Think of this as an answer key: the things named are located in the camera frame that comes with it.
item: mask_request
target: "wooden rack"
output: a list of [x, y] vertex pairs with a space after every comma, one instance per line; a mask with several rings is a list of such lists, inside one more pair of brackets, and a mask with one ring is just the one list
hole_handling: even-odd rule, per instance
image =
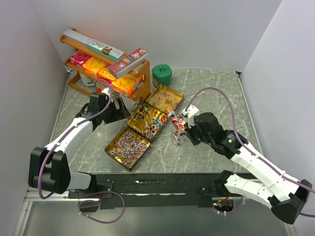
[[[92, 38], [92, 37], [90, 37], [90, 36], [88, 36], [88, 35], [86, 35], [84, 33], [81, 33], [79, 31], [77, 31], [77, 32], [80, 33], [80, 34], [83, 34], [83, 35], [85, 35], [85, 36], [87, 36], [89, 38]], [[66, 44], [74, 47], [76, 51], [80, 50], [80, 51], [82, 51], [82, 52], [84, 52], [86, 54], [89, 54], [91, 56], [97, 57], [97, 58], [105, 61], [108, 64], [114, 64], [115, 63], [114, 61], [112, 61], [112, 60], [110, 60], [110, 59], [108, 59], [106, 57], [103, 57], [103, 56], [101, 56], [101, 55], [99, 55], [99, 54], [97, 54], [97, 53], [95, 53], [95, 52], [93, 52], [93, 51], [91, 51], [91, 50], [89, 50], [89, 49], [87, 49], [85, 47], [82, 47], [81, 45], [79, 45], [79, 44], [77, 44], [75, 42], [72, 42], [72, 41], [66, 39], [63, 35], [60, 37], [60, 41], [62, 43], [66, 43]], [[85, 72], [84, 70], [80, 69], [79, 67], [71, 64], [69, 59], [65, 60], [64, 64], [66, 66], [71, 67], [72, 69], [82, 73], [82, 74], [85, 74], [85, 75], [89, 76], [90, 78], [92, 78], [94, 80], [97, 79], [96, 77], [94, 77], [91, 74]], [[147, 60], [144, 61], [142, 63], [142, 65], [137, 69], [137, 71], [132, 70], [129, 73], [134, 75], [134, 76], [136, 76], [137, 78], [139, 78], [140, 76], [144, 75], [143, 82], [129, 96], [129, 98], [131, 98], [133, 101], [137, 101], [137, 104], [142, 104], [147, 99], [147, 97], [150, 95], [150, 63], [149, 63], [149, 61], [147, 61]], [[81, 87], [79, 87], [79, 86], [77, 86], [75, 84], [80, 78], [81, 78], [80, 74], [77, 73], [71, 80], [69, 80], [68, 84], [71, 87], [73, 87], [73, 88], [79, 90], [80, 92], [86, 94], [87, 96], [90, 96], [91, 95], [90, 92], [86, 91], [85, 89], [83, 89], [83, 88], [81, 88]]]

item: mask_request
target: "gold tray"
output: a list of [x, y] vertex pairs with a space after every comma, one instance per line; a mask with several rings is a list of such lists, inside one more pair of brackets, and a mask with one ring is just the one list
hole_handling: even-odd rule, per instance
[[148, 104], [143, 104], [127, 122], [127, 126], [153, 143], [165, 127], [167, 120], [166, 114]]
[[146, 103], [168, 114], [175, 111], [181, 104], [184, 95], [174, 89], [160, 84], [147, 98]]
[[106, 146], [105, 152], [129, 171], [132, 171], [149, 147], [150, 142], [148, 140], [128, 127], [124, 127]]

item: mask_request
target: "white wall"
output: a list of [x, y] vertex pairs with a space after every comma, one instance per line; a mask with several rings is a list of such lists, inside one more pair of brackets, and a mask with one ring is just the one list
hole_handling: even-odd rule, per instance
[[[283, 0], [241, 81], [267, 158], [315, 186], [315, 2]], [[312, 194], [303, 212], [315, 214]], [[300, 216], [298, 235], [314, 235]]]
[[30, 0], [65, 60], [67, 28], [132, 52], [144, 47], [151, 66], [243, 71], [281, 0]]
[[12, 235], [28, 186], [31, 150], [44, 146], [65, 69], [27, 0], [0, 0], [0, 235]]

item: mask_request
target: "red box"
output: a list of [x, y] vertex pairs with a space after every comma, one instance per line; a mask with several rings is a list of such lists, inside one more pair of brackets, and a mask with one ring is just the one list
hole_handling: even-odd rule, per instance
[[71, 57], [69, 57], [69, 61], [71, 64], [79, 67], [83, 70], [83, 64], [87, 62], [92, 56], [85, 54], [82, 51], [75, 52]]
[[118, 62], [110, 65], [108, 69], [115, 78], [119, 79], [143, 63], [147, 56], [148, 51], [143, 48], [138, 48], [134, 52], [125, 56], [123, 59], [120, 59]]

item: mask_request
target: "yellow box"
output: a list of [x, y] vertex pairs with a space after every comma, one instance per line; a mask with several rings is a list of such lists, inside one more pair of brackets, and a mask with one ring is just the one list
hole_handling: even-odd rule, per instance
[[83, 64], [83, 70], [91, 74], [92, 76], [99, 78], [98, 73], [106, 64], [107, 63], [103, 60], [92, 57]]
[[98, 73], [99, 78], [107, 79], [110, 83], [116, 81], [117, 79], [109, 72], [108, 67], [101, 69]]
[[143, 81], [143, 76], [136, 78], [134, 75], [126, 74], [120, 79], [112, 83], [113, 90], [129, 97], [133, 91], [137, 89], [139, 84]]

